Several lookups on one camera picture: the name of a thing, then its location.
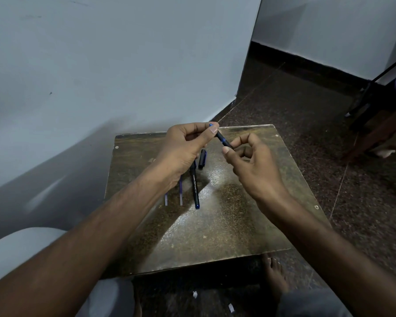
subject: hand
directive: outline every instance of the hand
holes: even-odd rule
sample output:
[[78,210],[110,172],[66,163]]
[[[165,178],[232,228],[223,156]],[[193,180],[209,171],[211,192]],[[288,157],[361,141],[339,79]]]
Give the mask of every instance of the hand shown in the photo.
[[153,162],[159,166],[169,180],[169,189],[176,186],[179,178],[192,165],[207,143],[211,141],[218,131],[217,122],[196,122],[183,125],[174,125],[167,130],[163,147]]
[[[239,147],[246,143],[249,143],[250,147]],[[289,196],[269,147],[256,134],[244,134],[230,144],[236,151],[223,147],[223,155],[226,161],[233,165],[233,172],[239,177],[246,192],[257,203]],[[251,161],[246,162],[242,157],[250,158]]]

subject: white wall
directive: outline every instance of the white wall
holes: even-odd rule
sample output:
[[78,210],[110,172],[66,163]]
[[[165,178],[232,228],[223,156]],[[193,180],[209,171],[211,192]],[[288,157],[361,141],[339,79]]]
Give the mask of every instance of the white wall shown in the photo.
[[263,0],[253,41],[373,79],[396,61],[396,0]]
[[0,0],[0,237],[102,201],[114,135],[208,121],[260,0]]

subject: tabletop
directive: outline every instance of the tabletop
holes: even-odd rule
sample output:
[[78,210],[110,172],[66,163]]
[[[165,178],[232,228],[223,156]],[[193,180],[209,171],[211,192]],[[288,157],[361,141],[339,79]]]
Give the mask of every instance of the tabletop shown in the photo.
[[[328,224],[320,205],[274,125],[221,127],[230,141],[256,133],[271,149],[285,186],[308,211]],[[165,133],[137,133],[115,138],[106,199],[134,180],[157,156]],[[130,276],[291,248],[287,238],[258,209],[227,164],[217,138],[208,144],[206,165],[197,168],[201,207],[195,209],[189,173],[161,197],[128,241],[117,261],[118,275]]]

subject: granite floor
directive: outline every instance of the granite floor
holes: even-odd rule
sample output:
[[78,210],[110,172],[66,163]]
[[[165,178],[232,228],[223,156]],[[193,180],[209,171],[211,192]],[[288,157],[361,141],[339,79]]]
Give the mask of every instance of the granite floor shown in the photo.
[[[219,123],[274,124],[333,228],[396,275],[396,154],[339,161],[356,139],[343,116],[358,91],[251,49],[235,106]],[[275,257],[292,288],[327,287],[297,251]],[[229,316],[229,303],[236,315],[254,316],[272,309],[260,279],[259,258],[250,257],[144,276],[135,284],[144,316]]]

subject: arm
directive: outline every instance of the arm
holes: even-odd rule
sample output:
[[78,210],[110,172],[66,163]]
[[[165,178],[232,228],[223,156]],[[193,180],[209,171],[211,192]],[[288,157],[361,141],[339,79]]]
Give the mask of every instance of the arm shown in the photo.
[[[223,154],[259,209],[296,247],[355,316],[396,316],[396,278],[322,224],[287,192],[270,153],[255,134]],[[242,156],[251,158],[249,163]]]
[[74,316],[138,224],[176,185],[217,127],[171,127],[156,160],[138,178],[0,280],[0,316]]

